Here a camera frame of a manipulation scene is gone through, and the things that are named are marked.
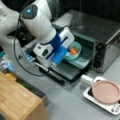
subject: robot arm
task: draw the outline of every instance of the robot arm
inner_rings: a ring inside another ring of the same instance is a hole
[[[28,30],[38,40],[34,48],[39,62],[50,67],[59,64],[67,53],[67,47],[74,41],[74,36],[69,28],[57,34],[50,22],[50,15],[43,12],[40,2],[34,2],[27,6],[21,13],[21,19]]]

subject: cable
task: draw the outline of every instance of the cable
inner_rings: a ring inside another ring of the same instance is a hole
[[[22,7],[21,11],[24,9],[24,7],[25,7],[29,2],[30,2],[30,0],[27,1],[27,2],[24,4],[24,6]],[[16,48],[16,47],[15,47],[15,40],[16,40],[16,37],[17,37],[19,22],[20,22],[20,15],[19,15],[19,17],[18,17],[18,23],[17,23],[17,28],[16,28],[16,31],[15,31],[14,45],[13,45],[15,59],[16,59],[17,63],[20,65],[20,67],[21,67],[23,70],[25,70],[27,73],[29,73],[29,74],[31,74],[31,75],[33,75],[33,76],[43,77],[43,76],[45,76],[45,74],[43,74],[43,75],[37,75],[37,74],[31,73],[30,71],[26,70],[26,69],[21,65],[21,63],[18,61],[18,59],[17,59],[16,50],[15,50],[15,48]]]

